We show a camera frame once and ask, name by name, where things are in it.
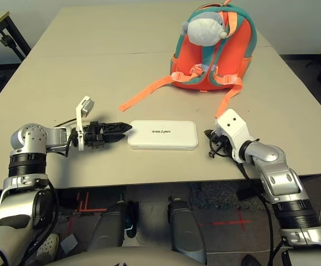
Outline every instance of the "white table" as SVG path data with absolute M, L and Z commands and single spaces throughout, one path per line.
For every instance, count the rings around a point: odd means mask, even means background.
M 169 72 L 181 22 L 201 3 L 172 5 L 171 10 L 161 3 L 61 10 L 0 94 L 0 188 L 8 173 L 11 134 L 29 122 L 54 126 L 73 118 L 85 95 L 96 102 L 86 122 L 192 120 L 199 146 L 194 151 L 131 150 L 123 139 L 105 150 L 72 149 L 69 158 L 51 154 L 46 172 L 57 188 L 242 178 L 230 160 L 208 157 L 203 132 L 214 128 L 223 91 L 201 94 L 165 86 L 126 112 L 118 110 Z M 116 12 L 124 22 L 113 21 Z M 143 23 L 142 14 L 153 20 Z M 155 40 L 142 37 L 156 25 Z M 76 38 L 70 42 L 72 35 Z M 299 175 L 321 173 L 321 106 L 260 34 L 244 85 L 230 107 L 252 136 L 284 149 Z

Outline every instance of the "floor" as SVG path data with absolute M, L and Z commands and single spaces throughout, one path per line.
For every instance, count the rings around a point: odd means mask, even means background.
M 288 60 L 286 63 L 321 104 L 321 84 L 316 80 L 320 67 L 311 65 L 306 68 L 308 61 L 304 60 Z M 0 72 L 0 90 L 13 73 L 14 69 Z M 321 176 L 302 177 L 301 180 L 314 209 L 321 217 Z M 138 201 L 140 206 L 137 236 L 133 239 L 126 237 L 123 245 L 170 249 L 167 205 L 170 196 L 177 196 L 188 200 L 193 208 L 204 236 L 208 266 L 240 265 L 241 259 L 248 253 L 266 265 L 269 245 L 267 217 L 258 200 L 237 200 L 235 192 L 245 186 L 245 181 L 236 181 L 60 191 L 65 208 L 61 210 L 62 215 L 55 230 L 61 239 L 73 233 L 79 241 L 68 255 L 85 251 L 100 216 L 100 212 L 88 212 L 88 209 L 107 208 L 118 200 L 118 195 L 123 191 L 126 200 Z M 278 225 L 275 217 L 273 220 L 276 245 L 279 241 Z M 279 255 L 274 265 L 282 265 Z

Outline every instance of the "plush mouse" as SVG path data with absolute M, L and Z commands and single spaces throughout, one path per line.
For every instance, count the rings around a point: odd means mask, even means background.
M 190 22 L 184 22 L 182 35 L 186 34 L 191 43 L 199 46 L 212 46 L 227 37 L 225 23 L 216 12 L 203 12 L 193 17 Z

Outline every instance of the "metal bracket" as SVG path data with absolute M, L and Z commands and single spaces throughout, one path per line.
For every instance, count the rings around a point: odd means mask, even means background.
M 85 96 L 76 107 L 77 118 L 77 133 L 78 133 L 78 150 L 84 150 L 84 133 L 82 125 L 82 117 L 87 117 L 89 112 L 93 109 L 94 102 L 89 96 Z
M 228 109 L 216 119 L 215 125 L 217 129 L 214 133 L 218 136 L 225 135 L 230 140 L 233 159 L 243 163 L 244 161 L 239 157 L 239 150 L 244 142 L 254 140 L 249 134 L 247 123 L 233 109 Z

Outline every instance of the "wall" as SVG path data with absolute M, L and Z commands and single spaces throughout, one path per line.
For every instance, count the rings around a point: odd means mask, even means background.
M 141 1 L 0 0 L 0 11 L 10 11 L 11 18 L 33 47 L 61 7 Z M 251 15 L 258 30 L 280 54 L 317 54 L 321 52 L 321 1 L 233 0 L 232 3 L 241 6 Z M 15 54 L 0 43 L 0 64 L 18 62 Z

